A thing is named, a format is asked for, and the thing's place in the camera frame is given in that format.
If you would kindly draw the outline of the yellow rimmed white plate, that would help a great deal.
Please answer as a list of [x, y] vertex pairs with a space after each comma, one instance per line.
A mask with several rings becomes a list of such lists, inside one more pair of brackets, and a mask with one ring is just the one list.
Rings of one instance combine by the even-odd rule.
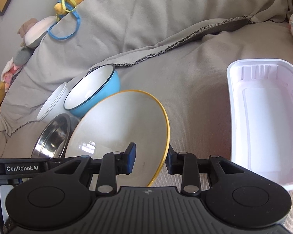
[[151, 186], [164, 165], [169, 143], [169, 118], [161, 102], [148, 92], [124, 90], [100, 101], [80, 120], [68, 142], [65, 157], [124, 152], [136, 144], [129, 175], [119, 175], [117, 186]]

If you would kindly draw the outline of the stainless steel bowl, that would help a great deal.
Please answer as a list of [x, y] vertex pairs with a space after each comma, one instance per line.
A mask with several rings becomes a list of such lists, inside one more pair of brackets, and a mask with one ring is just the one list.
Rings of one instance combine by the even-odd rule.
[[40, 134], [31, 158], [63, 158], [73, 132], [72, 128], [68, 114], [57, 115]]

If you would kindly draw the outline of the white plastic bowl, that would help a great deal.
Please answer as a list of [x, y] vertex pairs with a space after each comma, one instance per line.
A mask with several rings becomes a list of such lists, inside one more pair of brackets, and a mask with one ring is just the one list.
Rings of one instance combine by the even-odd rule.
[[48, 97], [42, 108], [40, 109], [36, 120], [44, 123], [49, 123], [56, 116], [68, 113], [64, 109], [64, 101], [68, 95], [69, 90], [67, 83], [62, 83], [54, 92]]

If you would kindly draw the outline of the blue enamel bowl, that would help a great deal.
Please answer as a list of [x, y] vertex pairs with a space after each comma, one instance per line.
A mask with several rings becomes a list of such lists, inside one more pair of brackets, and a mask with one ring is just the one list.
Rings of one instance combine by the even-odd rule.
[[70, 90], [64, 109], [81, 118], [94, 105], [120, 91], [121, 82], [113, 65], [104, 65], [85, 75]]

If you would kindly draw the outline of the white plastic tray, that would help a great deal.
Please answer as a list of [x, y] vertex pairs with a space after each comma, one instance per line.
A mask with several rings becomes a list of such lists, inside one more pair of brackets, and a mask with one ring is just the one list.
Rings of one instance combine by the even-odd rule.
[[243, 59], [227, 68], [231, 161], [293, 190], [293, 65]]

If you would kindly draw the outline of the pink white plush toy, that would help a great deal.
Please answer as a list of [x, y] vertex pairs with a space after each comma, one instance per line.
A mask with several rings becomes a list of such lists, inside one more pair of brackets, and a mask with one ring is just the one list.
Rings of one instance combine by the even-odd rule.
[[13, 76], [20, 72], [22, 66], [17, 66], [14, 64], [13, 62], [13, 58], [11, 58], [7, 64], [5, 65], [4, 69], [2, 70], [1, 73], [1, 81], [4, 82], [4, 89], [5, 92], [8, 91], [8, 89], [10, 88], [11, 84], [12, 84], [12, 79]]

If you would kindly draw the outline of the grey sofa cover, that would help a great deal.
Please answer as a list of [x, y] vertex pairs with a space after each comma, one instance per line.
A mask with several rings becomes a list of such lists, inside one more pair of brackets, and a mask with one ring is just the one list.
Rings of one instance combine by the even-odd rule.
[[293, 65], [293, 0], [85, 0], [72, 39], [45, 37], [4, 99], [0, 158], [30, 157], [34, 116], [61, 83], [117, 67], [123, 89], [155, 96], [174, 150], [199, 157], [231, 151], [227, 67], [276, 58]]

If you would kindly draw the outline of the white grey plush toy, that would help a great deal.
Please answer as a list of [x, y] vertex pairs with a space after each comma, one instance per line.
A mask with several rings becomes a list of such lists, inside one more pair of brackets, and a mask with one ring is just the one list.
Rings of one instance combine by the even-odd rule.
[[38, 47], [42, 38], [47, 34], [48, 29], [55, 23], [55, 16], [48, 16], [35, 23], [24, 36], [25, 46], [28, 48]]

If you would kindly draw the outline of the brown plush toy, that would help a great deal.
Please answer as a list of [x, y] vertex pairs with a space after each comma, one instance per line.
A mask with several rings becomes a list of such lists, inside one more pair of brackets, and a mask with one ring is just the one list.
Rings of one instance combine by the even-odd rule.
[[25, 23], [21, 25], [19, 30], [17, 31], [17, 34], [22, 38], [22, 43], [20, 44], [21, 47], [25, 46], [25, 35], [26, 33], [38, 22], [36, 18], [31, 18]]

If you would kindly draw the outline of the blue elastic loop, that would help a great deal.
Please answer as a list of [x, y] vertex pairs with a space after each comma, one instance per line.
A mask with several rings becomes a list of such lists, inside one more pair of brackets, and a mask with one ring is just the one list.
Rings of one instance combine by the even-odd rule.
[[[61, 0], [58, 0], [58, 2], [56, 3], [56, 5], [54, 6], [55, 12], [56, 12], [56, 23], [54, 25], [52, 25], [49, 29], [48, 29], [48, 35], [57, 41], [64, 41], [64, 40], [68, 40], [70, 38], [72, 38], [73, 36], [76, 35], [76, 33], [79, 30], [79, 27], [81, 25], [81, 17], [79, 15], [79, 13], [77, 12], [77, 7], [73, 12], [65, 12], [60, 4]], [[59, 30], [56, 30], [55, 32], [53, 31], [53, 28], [57, 25], [57, 23], [59, 23], [61, 21], [61, 19], [63, 19], [66, 15], [70, 15], [72, 18], [74, 18], [75, 21], [75, 26], [74, 27], [69, 27], [68, 30], [64, 30], [62, 33]]]

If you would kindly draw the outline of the yellow elastic loop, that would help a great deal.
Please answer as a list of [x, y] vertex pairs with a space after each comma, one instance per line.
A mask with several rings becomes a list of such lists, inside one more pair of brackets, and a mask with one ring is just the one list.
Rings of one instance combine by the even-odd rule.
[[73, 12], [76, 9], [77, 3], [75, 0], [61, 0], [61, 7], [65, 12]]

